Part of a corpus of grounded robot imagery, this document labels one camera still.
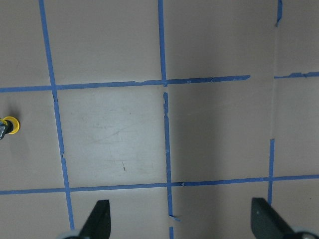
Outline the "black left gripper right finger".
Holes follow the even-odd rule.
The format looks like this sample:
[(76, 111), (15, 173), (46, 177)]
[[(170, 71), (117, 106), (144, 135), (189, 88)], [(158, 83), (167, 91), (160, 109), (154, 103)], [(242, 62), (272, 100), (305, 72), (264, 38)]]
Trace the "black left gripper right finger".
[(252, 198), (250, 225), (256, 239), (290, 239), (295, 234), (264, 198)]

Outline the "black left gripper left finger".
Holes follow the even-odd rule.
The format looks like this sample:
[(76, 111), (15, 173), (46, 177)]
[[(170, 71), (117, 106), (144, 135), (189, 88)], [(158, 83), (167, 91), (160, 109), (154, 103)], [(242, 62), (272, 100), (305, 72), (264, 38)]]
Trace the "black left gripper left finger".
[(99, 200), (79, 233), (80, 239), (109, 239), (111, 215), (109, 200)]

